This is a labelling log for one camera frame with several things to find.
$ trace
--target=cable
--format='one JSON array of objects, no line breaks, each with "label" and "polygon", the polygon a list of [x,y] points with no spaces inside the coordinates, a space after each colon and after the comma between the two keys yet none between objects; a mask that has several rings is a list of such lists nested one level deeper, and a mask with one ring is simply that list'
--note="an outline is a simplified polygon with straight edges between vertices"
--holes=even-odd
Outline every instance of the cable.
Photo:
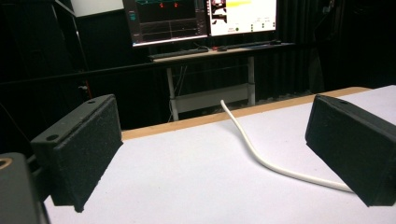
[{"label": "cable", "polygon": [[30,140],[29,138],[26,136],[26,134],[22,131],[22,129],[20,128],[20,126],[17,124],[17,122],[15,121],[14,118],[12,118],[12,116],[9,114],[8,110],[6,109],[5,106],[3,106],[0,103],[0,106],[3,108],[4,112],[6,112],[6,114],[8,115],[9,119],[11,120],[11,122],[14,124],[15,128],[20,132],[20,134],[23,136],[24,139],[26,139],[26,141],[30,144]]},{"label": "cable", "polygon": [[339,189],[342,191],[347,191],[347,192],[353,192],[346,184],[342,184],[342,183],[337,183],[337,182],[333,182],[330,180],[325,180],[325,179],[320,179],[320,178],[316,178],[310,175],[304,175],[304,174],[299,174],[299,173],[295,173],[293,171],[289,171],[289,170],[285,170],[281,167],[278,167],[268,161],[266,161],[265,159],[263,159],[259,153],[256,151],[256,149],[254,148],[254,146],[251,144],[250,140],[248,139],[248,136],[246,135],[244,129],[242,128],[242,126],[239,124],[239,122],[236,120],[236,118],[233,116],[233,114],[231,113],[231,111],[227,108],[227,105],[224,104],[224,101],[221,100],[221,106],[223,107],[224,111],[228,114],[228,116],[230,116],[231,120],[233,121],[233,123],[236,125],[236,127],[238,128],[239,132],[242,134],[242,136],[245,139],[245,142],[247,143],[247,147],[248,149],[251,151],[251,153],[253,154],[254,158],[264,167],[288,176],[288,177],[292,177],[298,180],[303,180],[305,182],[308,183],[312,183],[312,184],[316,184],[316,185],[321,185],[323,187],[327,187],[327,188],[331,188],[331,189]]}]

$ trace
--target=table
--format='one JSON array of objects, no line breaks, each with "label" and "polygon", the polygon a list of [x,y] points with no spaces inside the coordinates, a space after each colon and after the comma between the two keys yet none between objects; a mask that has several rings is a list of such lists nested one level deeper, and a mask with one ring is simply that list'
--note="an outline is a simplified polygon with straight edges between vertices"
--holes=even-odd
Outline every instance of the table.
[{"label": "table", "polygon": [[[396,123],[396,86],[327,92]],[[313,96],[235,110],[271,162],[340,178],[304,140]],[[249,155],[224,113],[123,133],[81,214],[45,201],[52,223],[394,223],[396,207],[366,207],[352,193],[269,171]]]},{"label": "table", "polygon": [[[280,45],[262,45],[261,49],[273,49],[279,47],[291,46],[291,43],[282,43]],[[204,58],[217,58],[225,55],[237,55],[242,52],[253,52],[255,49],[240,48],[229,49],[227,51],[210,50],[209,52],[202,52],[197,54],[182,55],[171,58],[156,59],[154,63],[166,62],[184,62],[185,60],[196,60],[196,62],[205,63]],[[166,68],[166,75],[169,87],[169,100],[172,108],[173,120],[178,120],[178,114],[182,112],[192,111],[200,108],[205,108],[217,105],[220,99],[227,102],[236,102],[248,99],[248,105],[255,105],[256,92],[254,81],[254,55],[247,56],[247,83],[234,85],[231,87],[220,88],[212,91],[196,92],[188,95],[175,95],[175,87],[172,76],[172,66]]]}]

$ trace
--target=white table surface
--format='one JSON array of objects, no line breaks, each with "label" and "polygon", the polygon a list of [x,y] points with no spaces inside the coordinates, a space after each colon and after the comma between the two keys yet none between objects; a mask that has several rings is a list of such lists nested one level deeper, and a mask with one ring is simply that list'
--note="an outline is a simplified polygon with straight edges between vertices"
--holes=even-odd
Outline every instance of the white table surface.
[{"label": "white table surface", "polygon": [[[396,124],[396,86],[340,97]],[[341,179],[305,144],[312,104],[239,118],[268,161]],[[396,206],[276,174],[230,120],[124,141],[82,213],[45,201],[51,223],[396,223]]]}]

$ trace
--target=monitor screen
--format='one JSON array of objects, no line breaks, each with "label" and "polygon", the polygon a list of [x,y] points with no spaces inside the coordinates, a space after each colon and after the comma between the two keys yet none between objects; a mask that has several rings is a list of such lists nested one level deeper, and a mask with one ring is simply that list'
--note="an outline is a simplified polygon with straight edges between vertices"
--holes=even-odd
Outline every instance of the monitor screen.
[{"label": "monitor screen", "polygon": [[134,47],[207,37],[203,0],[123,0]]},{"label": "monitor screen", "polygon": [[276,29],[276,0],[205,0],[208,33],[236,35]]}]

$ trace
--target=screw hole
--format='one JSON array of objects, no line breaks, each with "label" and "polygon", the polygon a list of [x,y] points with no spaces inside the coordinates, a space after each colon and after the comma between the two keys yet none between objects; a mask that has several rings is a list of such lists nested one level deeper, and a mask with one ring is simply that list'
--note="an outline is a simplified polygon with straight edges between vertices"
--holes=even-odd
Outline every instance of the screw hole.
[{"label": "screw hole", "polygon": [[51,135],[51,136],[47,137],[47,141],[52,141],[52,140],[55,140],[55,139],[57,139],[58,137],[59,137],[59,135],[58,135],[58,134],[53,134],[53,135]]}]

